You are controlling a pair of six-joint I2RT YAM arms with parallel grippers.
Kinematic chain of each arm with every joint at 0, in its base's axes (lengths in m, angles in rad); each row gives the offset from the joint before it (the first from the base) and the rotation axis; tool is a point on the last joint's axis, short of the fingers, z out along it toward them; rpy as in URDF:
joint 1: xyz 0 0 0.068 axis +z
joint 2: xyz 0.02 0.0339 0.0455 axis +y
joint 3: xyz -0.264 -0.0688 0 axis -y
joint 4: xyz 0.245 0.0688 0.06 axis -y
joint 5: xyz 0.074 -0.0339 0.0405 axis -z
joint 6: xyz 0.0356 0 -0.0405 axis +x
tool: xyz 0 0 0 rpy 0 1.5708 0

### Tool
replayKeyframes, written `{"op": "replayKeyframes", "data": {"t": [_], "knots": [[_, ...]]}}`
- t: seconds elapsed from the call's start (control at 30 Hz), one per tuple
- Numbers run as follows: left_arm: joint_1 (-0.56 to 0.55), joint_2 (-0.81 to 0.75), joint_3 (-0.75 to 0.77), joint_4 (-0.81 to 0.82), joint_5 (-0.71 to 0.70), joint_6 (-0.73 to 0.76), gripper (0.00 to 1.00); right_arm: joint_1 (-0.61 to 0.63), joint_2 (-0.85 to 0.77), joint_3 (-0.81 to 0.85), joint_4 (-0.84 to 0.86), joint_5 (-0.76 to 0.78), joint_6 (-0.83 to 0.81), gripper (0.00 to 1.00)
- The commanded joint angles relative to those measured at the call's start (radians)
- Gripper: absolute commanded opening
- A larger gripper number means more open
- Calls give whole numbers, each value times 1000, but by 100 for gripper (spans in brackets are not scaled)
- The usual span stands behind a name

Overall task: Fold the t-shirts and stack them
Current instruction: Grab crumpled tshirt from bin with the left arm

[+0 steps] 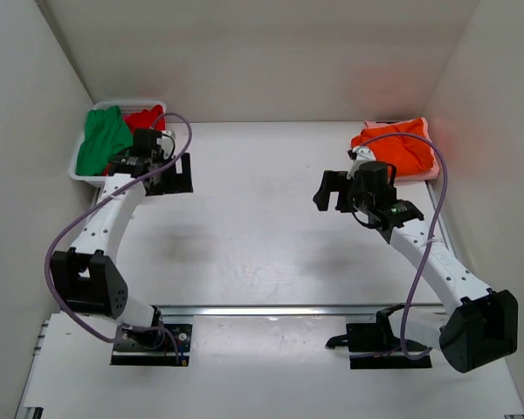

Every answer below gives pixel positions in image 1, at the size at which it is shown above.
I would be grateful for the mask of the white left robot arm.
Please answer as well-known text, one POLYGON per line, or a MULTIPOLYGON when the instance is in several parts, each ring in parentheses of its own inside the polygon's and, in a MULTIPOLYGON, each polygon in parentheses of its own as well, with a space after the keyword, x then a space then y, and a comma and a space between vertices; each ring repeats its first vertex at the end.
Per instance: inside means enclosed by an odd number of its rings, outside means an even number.
POLYGON ((54 251, 48 278, 64 308, 134 327, 145 347, 156 347, 165 325, 154 306, 131 297, 115 262, 134 211, 147 196, 190 193, 190 155, 176 152, 171 131, 138 128, 133 143, 107 165, 93 212, 65 251, 54 251))

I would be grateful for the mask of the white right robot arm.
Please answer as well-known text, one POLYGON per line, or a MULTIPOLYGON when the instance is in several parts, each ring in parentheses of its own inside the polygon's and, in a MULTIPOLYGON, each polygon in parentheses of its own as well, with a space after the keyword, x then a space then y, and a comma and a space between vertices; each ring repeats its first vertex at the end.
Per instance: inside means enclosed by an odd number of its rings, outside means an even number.
POLYGON ((424 279, 445 312, 429 313, 412 304, 417 284, 402 304, 376 313, 374 338, 387 356, 400 350, 419 361, 438 350, 458 372, 467 373, 513 354, 518 346, 519 309, 508 290, 495 291, 471 273, 434 237, 417 206, 398 198, 396 168, 383 161, 367 161, 353 172, 324 172, 313 201, 328 210, 337 193, 336 210, 367 218, 359 224, 377 231, 415 268, 415 281, 424 279))

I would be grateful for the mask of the green t shirt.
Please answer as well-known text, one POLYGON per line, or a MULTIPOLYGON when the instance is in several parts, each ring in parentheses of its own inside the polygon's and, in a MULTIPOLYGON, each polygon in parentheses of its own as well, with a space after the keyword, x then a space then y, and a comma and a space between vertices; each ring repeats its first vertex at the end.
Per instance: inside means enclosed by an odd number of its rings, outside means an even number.
POLYGON ((133 143, 132 134, 117 106, 88 112, 84 125, 84 140, 79 147, 75 174, 99 176, 109 158, 133 143))

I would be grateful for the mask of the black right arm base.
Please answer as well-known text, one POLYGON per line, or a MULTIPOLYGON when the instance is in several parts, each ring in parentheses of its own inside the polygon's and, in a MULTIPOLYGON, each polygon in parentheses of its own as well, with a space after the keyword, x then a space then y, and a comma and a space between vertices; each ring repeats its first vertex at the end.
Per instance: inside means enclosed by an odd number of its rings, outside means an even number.
POLYGON ((403 354, 400 340, 389 323, 390 315, 402 310, 403 304, 398 304, 379 310, 373 322, 347 323, 346 332, 329 338, 325 348, 347 348, 351 370, 432 368, 428 354, 416 361, 403 354))

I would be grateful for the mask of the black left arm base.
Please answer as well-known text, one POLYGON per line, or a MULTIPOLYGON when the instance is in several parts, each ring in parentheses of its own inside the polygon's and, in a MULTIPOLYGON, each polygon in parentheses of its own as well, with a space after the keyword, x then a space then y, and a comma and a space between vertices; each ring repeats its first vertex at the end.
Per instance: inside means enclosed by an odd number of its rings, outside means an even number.
POLYGON ((138 334, 118 326, 112 346, 113 366, 187 367, 193 337, 192 318, 164 319, 176 341, 165 332, 138 334))

